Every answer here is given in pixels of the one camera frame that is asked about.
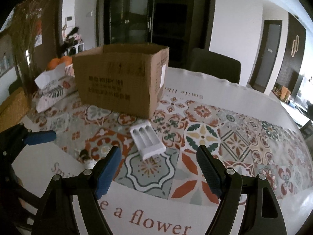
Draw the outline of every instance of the dried plant branches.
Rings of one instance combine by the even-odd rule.
[[[24,87],[32,85],[40,71],[33,60],[37,25],[47,5],[47,0],[22,0],[14,8],[9,22],[8,34],[11,36],[13,54],[19,68]],[[29,51],[31,64],[28,65],[25,51]]]

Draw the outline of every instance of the chair backrest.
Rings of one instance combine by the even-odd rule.
[[[241,64],[238,60],[205,49],[194,48],[185,69],[202,72],[239,84]]]

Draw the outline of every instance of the white label on box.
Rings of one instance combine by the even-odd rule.
[[[160,83],[160,88],[164,84],[164,79],[165,79],[165,70],[166,70],[166,64],[162,66],[162,73],[161,73],[161,83]]]

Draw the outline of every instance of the dark wooden cabinet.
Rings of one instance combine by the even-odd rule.
[[[104,42],[151,42],[154,0],[104,0]]]
[[[210,0],[104,0],[104,43],[169,46],[169,66],[183,68],[193,48],[204,48],[209,5]]]

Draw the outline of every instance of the metal screw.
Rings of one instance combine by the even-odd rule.
[[[265,180],[265,179],[266,179],[266,177],[265,177],[265,175],[264,175],[264,174],[259,174],[259,179]]]
[[[234,175],[235,174],[235,171],[233,169],[227,169],[226,172],[229,174],[229,175]]]
[[[58,181],[59,179],[60,179],[60,175],[54,175],[53,177],[52,177],[52,179],[54,180],[54,181]]]
[[[91,170],[91,169],[85,169],[85,170],[83,171],[83,174],[86,175],[86,176],[90,175],[91,173],[92,173],[92,170]]]

